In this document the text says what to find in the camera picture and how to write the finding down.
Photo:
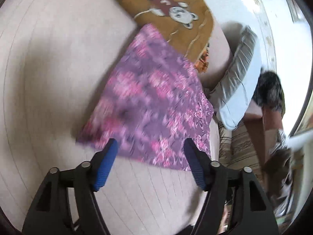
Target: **silver screw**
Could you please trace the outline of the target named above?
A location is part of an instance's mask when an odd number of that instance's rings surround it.
[[[246,166],[246,167],[244,167],[244,171],[247,173],[251,173],[252,169],[250,167]]]
[[[90,166],[90,162],[84,161],[84,162],[81,164],[81,166],[82,166],[83,168],[87,168],[87,167]]]
[[[211,162],[211,165],[212,165],[213,167],[215,167],[215,168],[221,166],[220,163],[217,162],[217,161],[212,161],[212,162]]]
[[[58,168],[56,168],[56,167],[53,167],[53,168],[50,169],[50,173],[51,174],[54,174],[54,173],[57,173],[57,172],[58,172]]]

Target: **gray pillow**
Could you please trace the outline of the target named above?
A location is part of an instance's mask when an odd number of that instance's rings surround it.
[[[205,89],[217,118],[226,129],[235,129],[244,116],[258,82],[261,64],[258,37],[246,26],[224,77],[212,91]]]

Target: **cartoon bear print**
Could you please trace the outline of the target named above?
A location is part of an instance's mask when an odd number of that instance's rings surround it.
[[[174,21],[182,23],[186,28],[192,29],[192,21],[198,20],[199,17],[192,12],[186,10],[188,5],[184,2],[176,2],[174,0],[151,0],[152,7],[138,13],[134,18],[147,12],[152,12],[157,16],[169,16]]]

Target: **blue gripper pad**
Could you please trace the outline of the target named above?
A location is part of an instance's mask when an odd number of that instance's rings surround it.
[[[198,160],[198,157],[197,157],[195,151],[201,152],[197,148],[197,146],[195,145],[193,140],[191,138],[187,138],[184,142],[184,152],[185,152],[186,159],[189,163],[193,178],[194,178],[197,186],[199,186],[202,190],[205,190],[206,189],[206,183],[205,183],[204,170],[201,166],[200,161]]]
[[[105,185],[109,176],[115,157],[117,155],[117,142],[115,139],[110,139],[101,152],[97,152],[91,162],[93,173],[93,190],[99,191]]]

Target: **floral fabric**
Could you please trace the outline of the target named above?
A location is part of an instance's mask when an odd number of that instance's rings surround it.
[[[148,24],[110,75],[77,140],[102,149],[115,138],[121,156],[189,170],[184,140],[192,138],[210,156],[213,112],[193,64]]]

